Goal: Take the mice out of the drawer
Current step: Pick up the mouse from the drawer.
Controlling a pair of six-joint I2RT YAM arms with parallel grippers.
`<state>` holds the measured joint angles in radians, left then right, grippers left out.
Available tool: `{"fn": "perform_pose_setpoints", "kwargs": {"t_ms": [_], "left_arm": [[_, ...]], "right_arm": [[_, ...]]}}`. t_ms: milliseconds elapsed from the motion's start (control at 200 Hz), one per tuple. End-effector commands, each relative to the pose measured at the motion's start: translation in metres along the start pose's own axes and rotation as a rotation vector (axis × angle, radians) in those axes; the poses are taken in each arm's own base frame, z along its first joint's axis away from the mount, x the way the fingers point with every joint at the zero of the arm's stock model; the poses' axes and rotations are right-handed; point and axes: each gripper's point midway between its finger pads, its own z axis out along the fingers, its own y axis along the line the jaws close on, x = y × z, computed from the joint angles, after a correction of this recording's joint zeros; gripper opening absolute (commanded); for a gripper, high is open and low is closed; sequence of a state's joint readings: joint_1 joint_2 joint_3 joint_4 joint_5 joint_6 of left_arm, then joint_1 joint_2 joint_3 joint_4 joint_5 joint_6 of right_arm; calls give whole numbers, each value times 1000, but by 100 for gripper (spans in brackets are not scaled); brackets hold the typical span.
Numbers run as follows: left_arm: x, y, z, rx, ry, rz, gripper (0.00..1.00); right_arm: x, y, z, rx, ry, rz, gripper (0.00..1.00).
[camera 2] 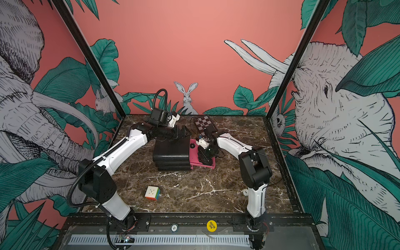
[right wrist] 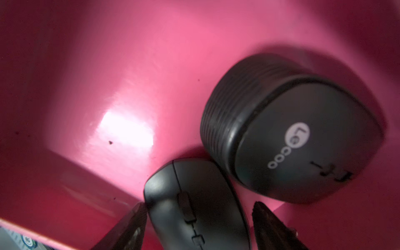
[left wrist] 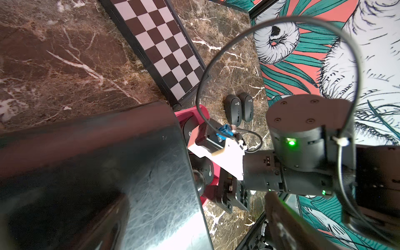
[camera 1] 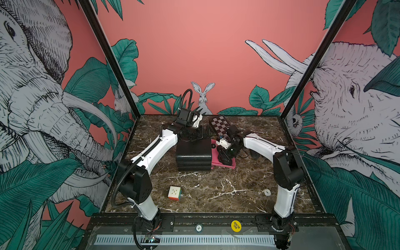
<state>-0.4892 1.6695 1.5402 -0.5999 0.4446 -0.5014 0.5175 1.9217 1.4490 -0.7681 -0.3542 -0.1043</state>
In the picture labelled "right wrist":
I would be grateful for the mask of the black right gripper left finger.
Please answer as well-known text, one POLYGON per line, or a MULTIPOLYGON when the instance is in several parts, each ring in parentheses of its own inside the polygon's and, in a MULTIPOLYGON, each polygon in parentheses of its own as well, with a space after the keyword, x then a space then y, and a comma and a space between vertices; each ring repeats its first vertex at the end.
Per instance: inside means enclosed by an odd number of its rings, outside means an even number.
POLYGON ((147 216, 146 205, 136 204, 91 250, 140 250, 147 216))

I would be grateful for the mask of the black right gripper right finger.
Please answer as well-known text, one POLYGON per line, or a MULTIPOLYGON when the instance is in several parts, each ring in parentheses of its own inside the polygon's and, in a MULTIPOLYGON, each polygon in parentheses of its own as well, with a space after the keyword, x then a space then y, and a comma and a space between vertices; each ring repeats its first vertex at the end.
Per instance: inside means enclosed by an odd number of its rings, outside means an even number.
POLYGON ((296 231, 286 225, 262 202, 255 202, 253 226, 259 250, 307 250, 296 231))

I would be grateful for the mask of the black computer mouse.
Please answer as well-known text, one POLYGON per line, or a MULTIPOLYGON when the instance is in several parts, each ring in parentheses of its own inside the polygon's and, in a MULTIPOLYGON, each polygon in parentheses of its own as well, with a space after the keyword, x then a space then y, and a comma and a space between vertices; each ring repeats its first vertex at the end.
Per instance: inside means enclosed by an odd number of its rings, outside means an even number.
POLYGON ((212 161, 177 159, 144 186, 150 221, 166 250, 249 250, 249 226, 226 175, 212 161))
POLYGON ((374 114, 348 91, 274 54, 233 65, 201 120, 211 157, 245 188, 309 204, 347 185, 384 141, 374 114))

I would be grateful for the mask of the pink drawer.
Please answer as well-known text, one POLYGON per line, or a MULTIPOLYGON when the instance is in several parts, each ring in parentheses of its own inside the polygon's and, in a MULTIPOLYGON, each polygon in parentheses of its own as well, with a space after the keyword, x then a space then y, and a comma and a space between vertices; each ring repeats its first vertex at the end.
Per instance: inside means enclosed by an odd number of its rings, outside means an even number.
POLYGON ((336 194, 265 203, 312 250, 400 247, 399 1, 1 1, 1 226, 92 248, 178 158, 241 58, 283 54, 384 118, 383 147, 336 194))

